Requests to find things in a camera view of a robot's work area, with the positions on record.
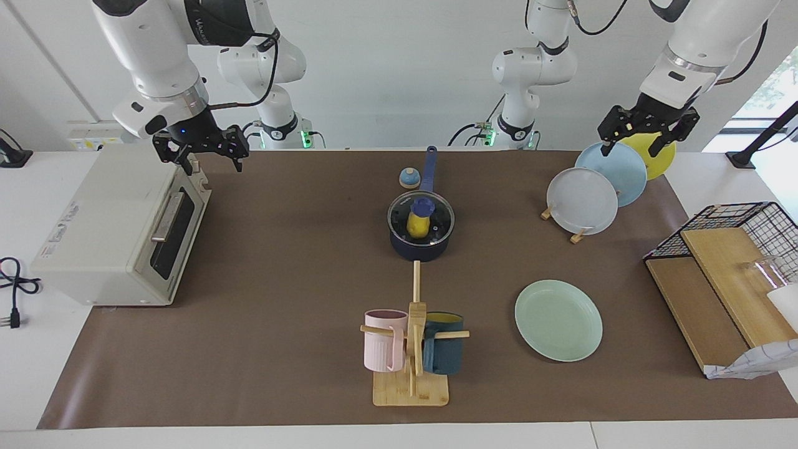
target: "oven door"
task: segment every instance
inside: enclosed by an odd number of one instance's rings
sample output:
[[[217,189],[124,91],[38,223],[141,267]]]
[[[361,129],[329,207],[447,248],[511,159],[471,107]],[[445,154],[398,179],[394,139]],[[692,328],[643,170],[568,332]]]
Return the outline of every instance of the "oven door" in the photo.
[[[135,270],[157,304],[169,305],[183,274],[206,202],[181,170],[169,188]]]

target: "pink mug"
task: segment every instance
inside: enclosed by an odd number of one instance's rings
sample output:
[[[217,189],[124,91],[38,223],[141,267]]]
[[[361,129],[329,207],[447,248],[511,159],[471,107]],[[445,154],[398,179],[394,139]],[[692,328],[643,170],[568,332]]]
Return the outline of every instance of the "pink mug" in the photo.
[[[407,312],[377,309],[365,313],[365,325],[391,329],[393,336],[372,332],[364,334],[363,364],[375,372],[397,372],[405,367],[405,330]]]

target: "blue bottle cap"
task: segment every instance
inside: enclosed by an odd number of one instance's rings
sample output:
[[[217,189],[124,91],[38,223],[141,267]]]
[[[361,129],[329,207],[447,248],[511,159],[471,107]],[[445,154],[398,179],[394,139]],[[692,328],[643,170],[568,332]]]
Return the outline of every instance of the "blue bottle cap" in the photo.
[[[410,212],[420,218],[429,217],[435,212],[435,203],[427,197],[416,198],[410,206]]]

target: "pot handle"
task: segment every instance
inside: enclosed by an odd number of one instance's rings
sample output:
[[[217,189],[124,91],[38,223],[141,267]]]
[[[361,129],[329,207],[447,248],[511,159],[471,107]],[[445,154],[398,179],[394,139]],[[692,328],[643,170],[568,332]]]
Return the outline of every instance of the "pot handle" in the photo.
[[[433,181],[435,180],[435,163],[438,160],[438,149],[434,146],[427,147],[427,158],[424,162],[424,175],[421,178],[421,187],[419,190],[432,192]]]

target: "oven window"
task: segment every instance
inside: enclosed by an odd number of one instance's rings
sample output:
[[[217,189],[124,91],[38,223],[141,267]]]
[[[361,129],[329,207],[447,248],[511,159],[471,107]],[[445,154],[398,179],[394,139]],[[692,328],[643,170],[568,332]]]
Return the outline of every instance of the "oven window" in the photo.
[[[166,241],[156,244],[155,251],[152,252],[152,257],[150,257],[150,266],[164,280],[168,279],[172,274],[172,268],[174,268],[177,260],[177,253],[180,252],[180,246],[183,244],[188,225],[194,215],[194,201],[188,195],[186,189],[181,188],[180,191],[185,197],[175,216],[172,230],[169,231]]]

